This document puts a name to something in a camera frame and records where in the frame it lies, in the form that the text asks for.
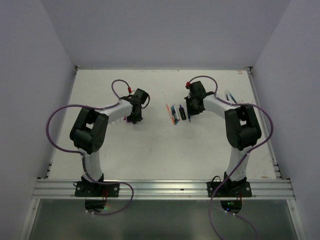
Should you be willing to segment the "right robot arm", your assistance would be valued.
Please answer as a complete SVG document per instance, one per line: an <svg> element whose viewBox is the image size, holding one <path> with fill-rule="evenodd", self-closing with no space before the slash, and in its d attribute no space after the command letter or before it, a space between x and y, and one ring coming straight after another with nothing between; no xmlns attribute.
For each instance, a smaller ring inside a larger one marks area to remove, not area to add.
<svg viewBox="0 0 320 240"><path fill-rule="evenodd" d="M262 136L255 110L252 105L220 99L216 93L207 92L200 81L187 82L185 87L189 90L184 98L188 117L209 111L224 119L231 154L222 189L227 196L235 196L241 190L240 184L247 180L249 150Z"/></svg>

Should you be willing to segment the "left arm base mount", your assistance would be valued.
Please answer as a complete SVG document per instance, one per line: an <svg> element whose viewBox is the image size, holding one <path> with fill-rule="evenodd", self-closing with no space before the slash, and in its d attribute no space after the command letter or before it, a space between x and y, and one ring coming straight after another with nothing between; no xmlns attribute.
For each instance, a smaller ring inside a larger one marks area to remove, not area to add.
<svg viewBox="0 0 320 240"><path fill-rule="evenodd" d="M100 213L106 207L107 198L117 198L120 189L119 183L101 185L85 179L74 182L73 186L75 187L75 197L98 198L98 200L84 201L85 209L96 213Z"/></svg>

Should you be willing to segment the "purple capped black marker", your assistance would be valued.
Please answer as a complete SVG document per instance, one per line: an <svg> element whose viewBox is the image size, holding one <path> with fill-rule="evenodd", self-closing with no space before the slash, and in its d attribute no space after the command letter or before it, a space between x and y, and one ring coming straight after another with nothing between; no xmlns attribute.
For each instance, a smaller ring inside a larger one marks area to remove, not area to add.
<svg viewBox="0 0 320 240"><path fill-rule="evenodd" d="M179 105L178 110L179 110L179 113L180 113L181 120L185 121L187 119L187 116L186 116L185 110L184 110L184 108L182 107L181 104Z"/></svg>

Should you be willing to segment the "pink capped white marker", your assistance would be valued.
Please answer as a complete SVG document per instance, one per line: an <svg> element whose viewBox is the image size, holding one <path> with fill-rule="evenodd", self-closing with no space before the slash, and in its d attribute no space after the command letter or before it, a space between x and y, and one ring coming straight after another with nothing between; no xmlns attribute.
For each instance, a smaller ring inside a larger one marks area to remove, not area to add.
<svg viewBox="0 0 320 240"><path fill-rule="evenodd" d="M177 121L179 122L180 121L179 111L178 111L177 106L175 104L173 104L173 106L174 106L174 110L175 110L175 115L176 115Z"/></svg>

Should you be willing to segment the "orange clear pen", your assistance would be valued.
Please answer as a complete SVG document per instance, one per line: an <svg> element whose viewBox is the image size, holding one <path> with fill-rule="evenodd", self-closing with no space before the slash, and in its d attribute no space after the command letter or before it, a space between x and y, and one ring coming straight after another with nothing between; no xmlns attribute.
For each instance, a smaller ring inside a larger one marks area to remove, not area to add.
<svg viewBox="0 0 320 240"><path fill-rule="evenodd" d="M175 122L175 119L174 119L174 117L173 117L173 115L172 115L171 108L169 107L169 105L168 105L167 103L165 104L165 106L166 106L167 112L168 112L168 114L169 114L169 117L170 117L172 123L175 125L176 122Z"/></svg>

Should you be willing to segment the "teal gel pen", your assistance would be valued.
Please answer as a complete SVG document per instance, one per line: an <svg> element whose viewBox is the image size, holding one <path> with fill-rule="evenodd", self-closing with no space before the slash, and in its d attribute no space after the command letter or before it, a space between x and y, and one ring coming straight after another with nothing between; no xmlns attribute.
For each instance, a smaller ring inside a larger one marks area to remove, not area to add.
<svg viewBox="0 0 320 240"><path fill-rule="evenodd" d="M235 104L238 103L230 92L228 92L227 95L233 101L233 103L235 103Z"/></svg>

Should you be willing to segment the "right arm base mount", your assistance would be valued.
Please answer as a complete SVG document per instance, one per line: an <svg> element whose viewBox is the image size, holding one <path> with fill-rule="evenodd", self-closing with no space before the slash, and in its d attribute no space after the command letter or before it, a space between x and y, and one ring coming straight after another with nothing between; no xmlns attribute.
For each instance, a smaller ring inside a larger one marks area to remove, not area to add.
<svg viewBox="0 0 320 240"><path fill-rule="evenodd" d="M247 178L239 181L228 179L214 195L215 198L234 198L234 200L221 200L221 207L232 214L238 214L243 206L242 198L251 198L253 196L251 185Z"/></svg>

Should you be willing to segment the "green gel pen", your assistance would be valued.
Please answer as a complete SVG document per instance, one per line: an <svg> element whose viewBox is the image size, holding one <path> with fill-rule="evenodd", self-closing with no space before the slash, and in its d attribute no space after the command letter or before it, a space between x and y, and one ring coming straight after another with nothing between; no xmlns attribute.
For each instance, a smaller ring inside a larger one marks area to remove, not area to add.
<svg viewBox="0 0 320 240"><path fill-rule="evenodd" d="M171 113L172 113L172 116L173 116L173 119L174 119L174 124L176 125L178 123L178 120L177 120L175 108L174 108L173 105L171 106Z"/></svg>

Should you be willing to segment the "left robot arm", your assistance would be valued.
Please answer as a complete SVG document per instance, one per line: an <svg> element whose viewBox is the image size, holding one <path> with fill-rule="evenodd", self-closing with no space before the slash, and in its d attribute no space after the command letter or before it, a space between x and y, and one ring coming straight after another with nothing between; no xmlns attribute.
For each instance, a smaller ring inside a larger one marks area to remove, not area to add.
<svg viewBox="0 0 320 240"><path fill-rule="evenodd" d="M115 106L102 109L81 108L69 137L81 152L81 180L87 183L86 190L92 196L99 196L104 190L104 174L101 170L99 151L104 144L108 125L123 118L133 124L142 121L143 104L147 105L149 102L150 95L138 88L133 94L121 97Z"/></svg>

